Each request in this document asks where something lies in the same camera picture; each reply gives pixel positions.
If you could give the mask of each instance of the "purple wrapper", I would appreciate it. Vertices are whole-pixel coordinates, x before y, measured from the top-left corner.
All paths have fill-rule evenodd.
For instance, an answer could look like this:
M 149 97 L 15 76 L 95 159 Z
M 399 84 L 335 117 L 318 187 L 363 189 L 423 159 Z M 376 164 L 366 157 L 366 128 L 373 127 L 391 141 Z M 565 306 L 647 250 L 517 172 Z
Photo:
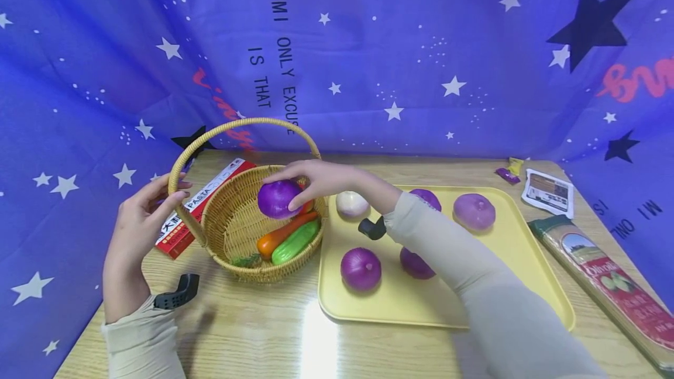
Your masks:
M 496 174 L 500 175 L 502 179 L 506 180 L 510 184 L 518 184 L 521 180 L 516 175 L 511 173 L 507 168 L 501 167 L 495 171 Z

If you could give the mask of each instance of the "sleeve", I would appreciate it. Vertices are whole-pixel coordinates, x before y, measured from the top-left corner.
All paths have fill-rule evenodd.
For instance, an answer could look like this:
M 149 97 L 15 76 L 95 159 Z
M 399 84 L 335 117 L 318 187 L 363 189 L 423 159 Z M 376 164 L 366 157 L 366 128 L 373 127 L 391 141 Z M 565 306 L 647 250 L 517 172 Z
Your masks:
M 176 351 L 173 310 L 154 307 L 154 295 L 101 333 L 108 347 L 110 379 L 185 379 Z
M 384 220 L 459 296 L 495 378 L 607 378 L 550 305 L 461 225 L 409 193 Z

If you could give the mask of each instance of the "black clip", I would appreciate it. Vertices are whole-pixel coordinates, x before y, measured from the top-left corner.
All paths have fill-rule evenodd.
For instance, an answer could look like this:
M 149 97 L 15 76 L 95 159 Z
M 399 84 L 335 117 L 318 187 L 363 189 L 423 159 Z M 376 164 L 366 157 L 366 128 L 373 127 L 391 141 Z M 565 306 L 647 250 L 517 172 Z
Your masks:
M 386 234 L 386 225 L 383 223 L 383 216 L 380 216 L 380 219 L 377 220 L 377 223 L 373 223 L 369 219 L 364 219 L 358 224 L 358 231 L 365 234 L 371 240 L 380 240 L 384 234 Z
M 154 299 L 154 307 L 167 310 L 179 308 L 194 299 L 197 291 L 199 291 L 198 274 L 182 274 L 176 291 L 158 295 Z

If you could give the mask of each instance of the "table surface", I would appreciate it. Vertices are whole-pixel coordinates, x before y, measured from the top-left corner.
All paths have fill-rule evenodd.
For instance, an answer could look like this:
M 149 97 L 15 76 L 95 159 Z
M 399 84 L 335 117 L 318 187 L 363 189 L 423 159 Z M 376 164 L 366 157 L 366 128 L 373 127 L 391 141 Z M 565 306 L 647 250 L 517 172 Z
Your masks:
M 188 179 L 198 191 L 236 153 L 207 150 Z M 304 154 L 261 153 L 247 157 L 262 164 L 286 164 Z M 511 187 L 493 171 L 502 161 L 385 156 L 324 156 L 326 161 L 363 167 L 393 184 L 474 185 L 509 193 L 526 220 L 547 212 L 525 205 L 522 184 Z M 549 161 L 531 167 L 567 180 Z M 647 291 L 651 287 L 576 194 L 575 223 Z M 573 335 L 589 349 L 611 378 L 657 378 L 656 371 L 615 325 L 544 250 L 573 308 Z M 143 263 L 152 291 L 174 290 L 180 274 L 200 274 L 195 300 L 178 309 L 178 355 L 188 378 L 488 378 L 484 361 L 467 333 L 446 329 L 334 322 L 317 300 L 318 253 L 299 272 L 275 285 L 234 280 L 198 243 L 171 261 L 153 250 Z M 99 333 L 102 307 L 66 358 L 57 378 L 105 378 L 106 349 Z

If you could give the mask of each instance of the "dark blue star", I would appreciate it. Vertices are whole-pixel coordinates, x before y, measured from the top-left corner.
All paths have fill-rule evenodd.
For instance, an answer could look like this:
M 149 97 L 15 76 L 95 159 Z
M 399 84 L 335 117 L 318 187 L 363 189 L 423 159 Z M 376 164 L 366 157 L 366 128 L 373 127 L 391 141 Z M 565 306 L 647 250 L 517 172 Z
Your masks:
M 613 18 L 631 0 L 578 0 L 576 17 L 547 41 L 568 44 L 571 72 L 594 46 L 626 46 Z
M 194 132 L 191 136 L 178 136 L 177 138 L 171 138 L 170 140 L 174 141 L 182 149 L 186 149 L 189 147 L 189 145 L 194 142 L 196 139 L 198 139 L 201 135 L 205 134 L 207 132 L 207 127 L 201 126 L 196 132 Z M 199 154 L 204 150 L 204 149 L 215 149 L 215 147 L 209 142 L 206 141 L 201 147 L 197 148 L 195 152 L 192 153 L 190 156 L 190 159 L 187 160 L 186 166 L 189 166 L 190 163 L 192 162 L 192 159 L 196 158 L 199 156 Z
M 631 132 L 633 132 L 633 130 L 627 132 L 621 139 L 608 141 L 608 149 L 604 156 L 604 161 L 609 161 L 611 158 L 618 157 L 626 162 L 632 162 L 628 154 L 628 149 L 634 147 L 634 145 L 641 141 L 630 139 Z

